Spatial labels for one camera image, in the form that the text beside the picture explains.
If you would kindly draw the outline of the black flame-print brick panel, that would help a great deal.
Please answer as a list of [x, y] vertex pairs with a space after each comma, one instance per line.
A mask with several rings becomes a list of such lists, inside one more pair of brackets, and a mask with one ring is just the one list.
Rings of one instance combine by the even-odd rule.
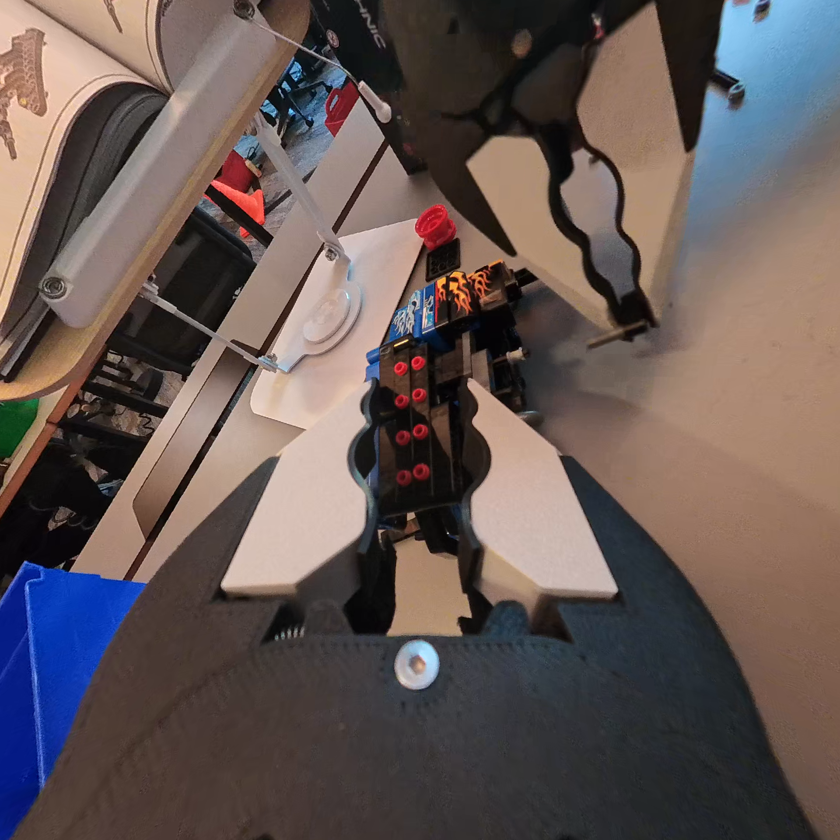
[[510, 303], [516, 278], [508, 264], [497, 259], [472, 272], [456, 270], [432, 283], [434, 326], [478, 319]]

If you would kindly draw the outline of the black and blue brick car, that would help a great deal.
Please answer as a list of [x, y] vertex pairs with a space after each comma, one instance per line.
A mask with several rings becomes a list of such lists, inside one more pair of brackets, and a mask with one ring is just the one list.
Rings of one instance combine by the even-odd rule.
[[379, 526], [405, 530], [414, 518], [416, 538], [431, 553], [458, 551], [466, 484], [460, 386], [473, 378], [515, 414], [531, 415], [521, 373], [529, 351], [516, 310], [522, 289], [537, 277], [510, 269], [517, 285], [507, 306], [441, 328], [434, 326], [431, 280], [394, 311], [385, 341], [366, 354], [365, 377], [380, 386], [376, 466], [368, 479]]

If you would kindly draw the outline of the black office chair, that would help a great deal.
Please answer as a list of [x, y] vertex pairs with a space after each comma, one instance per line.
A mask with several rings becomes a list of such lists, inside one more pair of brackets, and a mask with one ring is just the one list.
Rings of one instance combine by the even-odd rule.
[[[248, 247], [195, 208], [154, 269], [164, 301], [217, 331], [256, 268]], [[210, 338], [153, 303], [137, 299], [108, 340], [117, 354], [186, 378]]]

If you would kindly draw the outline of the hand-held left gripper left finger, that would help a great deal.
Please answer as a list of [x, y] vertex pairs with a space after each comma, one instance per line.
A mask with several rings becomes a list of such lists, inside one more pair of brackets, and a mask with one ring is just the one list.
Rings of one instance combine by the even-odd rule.
[[360, 589], [368, 497], [350, 450], [369, 426], [373, 386], [364, 382], [282, 449], [222, 579], [226, 595], [348, 601]]

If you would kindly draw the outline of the blue storage bin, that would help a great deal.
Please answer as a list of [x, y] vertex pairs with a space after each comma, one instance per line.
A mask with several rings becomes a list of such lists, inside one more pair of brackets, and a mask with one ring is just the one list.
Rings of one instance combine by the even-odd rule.
[[1, 603], [1, 838], [44, 788], [144, 583], [25, 562]]

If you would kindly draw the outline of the red bucket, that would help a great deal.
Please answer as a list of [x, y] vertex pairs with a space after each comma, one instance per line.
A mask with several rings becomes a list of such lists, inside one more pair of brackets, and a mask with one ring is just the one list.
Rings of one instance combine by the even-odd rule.
[[324, 102], [324, 125], [332, 137], [337, 136], [359, 98], [357, 87], [348, 80], [331, 89]]

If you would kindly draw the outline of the red toy wheel hub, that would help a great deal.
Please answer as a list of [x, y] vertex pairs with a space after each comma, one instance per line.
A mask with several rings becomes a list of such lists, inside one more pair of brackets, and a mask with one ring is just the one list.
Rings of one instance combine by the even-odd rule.
[[455, 221], [450, 217], [446, 205], [440, 203], [430, 206], [419, 215], [414, 230], [430, 252], [448, 245], [457, 237]]

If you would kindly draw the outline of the orange cone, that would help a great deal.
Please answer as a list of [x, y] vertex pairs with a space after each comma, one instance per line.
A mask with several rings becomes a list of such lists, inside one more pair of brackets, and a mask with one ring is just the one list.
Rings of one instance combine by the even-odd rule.
[[205, 190], [205, 197], [234, 219], [240, 235], [267, 245], [266, 204], [259, 183], [261, 170], [250, 159], [231, 150]]

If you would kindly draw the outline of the green object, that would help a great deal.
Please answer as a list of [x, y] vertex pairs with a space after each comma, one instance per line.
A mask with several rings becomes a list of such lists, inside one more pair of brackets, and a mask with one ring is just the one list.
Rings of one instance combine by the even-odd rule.
[[39, 399], [1, 402], [1, 460], [10, 459], [34, 424]]

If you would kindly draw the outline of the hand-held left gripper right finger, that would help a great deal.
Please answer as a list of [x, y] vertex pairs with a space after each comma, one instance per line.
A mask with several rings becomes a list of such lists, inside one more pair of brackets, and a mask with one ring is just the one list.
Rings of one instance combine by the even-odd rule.
[[466, 483], [458, 574], [470, 619], [519, 604], [532, 629], [560, 602], [609, 603], [618, 584], [559, 451], [475, 379], [458, 391]]

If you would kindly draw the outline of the grey toy axle pin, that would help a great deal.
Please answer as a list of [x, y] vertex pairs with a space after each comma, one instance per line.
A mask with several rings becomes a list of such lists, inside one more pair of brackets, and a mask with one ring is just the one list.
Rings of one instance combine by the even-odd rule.
[[636, 338], [644, 335], [654, 327], [655, 324], [651, 324], [646, 320], [639, 320], [633, 323], [619, 325], [618, 327], [614, 327], [611, 330], [599, 334], [597, 337], [590, 340], [586, 344], [586, 347], [588, 350], [596, 350], [615, 342], [631, 343], [635, 341]]

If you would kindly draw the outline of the white book stand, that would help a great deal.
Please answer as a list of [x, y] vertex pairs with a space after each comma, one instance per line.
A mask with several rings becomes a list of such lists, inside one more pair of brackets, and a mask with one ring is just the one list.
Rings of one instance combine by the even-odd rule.
[[[248, 21], [227, 10], [185, 80], [132, 152], [115, 182], [84, 219], [47, 277], [58, 321], [35, 347], [2, 399], [20, 401], [56, 392], [96, 360], [116, 321], [141, 293], [165, 250], [209, 186], [235, 132], [256, 115], [259, 76], [277, 69], [279, 39], [259, 12]], [[302, 183], [263, 118], [259, 142], [288, 178], [316, 226], [323, 248], [281, 327], [252, 410], [307, 429], [362, 385], [364, 353], [383, 336], [421, 254], [414, 221], [339, 238]], [[268, 376], [276, 375], [272, 384]]]

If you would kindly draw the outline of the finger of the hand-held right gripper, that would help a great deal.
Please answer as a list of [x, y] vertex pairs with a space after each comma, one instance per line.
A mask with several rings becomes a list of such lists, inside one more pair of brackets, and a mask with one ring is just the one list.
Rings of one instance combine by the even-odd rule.
[[646, 3], [605, 38], [579, 100], [584, 138], [617, 168], [579, 150], [576, 223], [591, 240], [592, 262], [617, 295], [633, 289], [632, 249], [640, 255], [638, 285], [658, 319], [685, 233], [695, 154], [684, 148], [655, 2]]
[[[615, 179], [587, 150], [574, 151], [571, 160], [572, 173], [560, 186], [562, 209], [587, 235], [594, 268], [622, 295], [631, 290], [631, 248], [616, 229]], [[550, 171], [536, 140], [496, 136], [468, 168], [523, 264], [597, 328], [614, 329], [606, 300], [585, 277], [581, 250], [555, 225]]]

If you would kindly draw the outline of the building instruction booklet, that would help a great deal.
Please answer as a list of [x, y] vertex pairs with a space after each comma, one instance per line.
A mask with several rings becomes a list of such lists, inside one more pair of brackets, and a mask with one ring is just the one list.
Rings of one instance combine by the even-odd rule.
[[2, 2], [2, 380], [104, 309], [264, 61], [235, 2]]

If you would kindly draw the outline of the black toy brick box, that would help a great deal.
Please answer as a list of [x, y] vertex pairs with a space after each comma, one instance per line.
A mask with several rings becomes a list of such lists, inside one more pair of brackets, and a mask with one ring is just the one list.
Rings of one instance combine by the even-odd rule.
[[380, 127], [405, 172], [425, 172], [427, 163], [417, 152], [413, 128], [403, 113], [403, 72], [382, 2], [311, 1], [310, 6], [341, 66], [390, 108], [390, 120]]

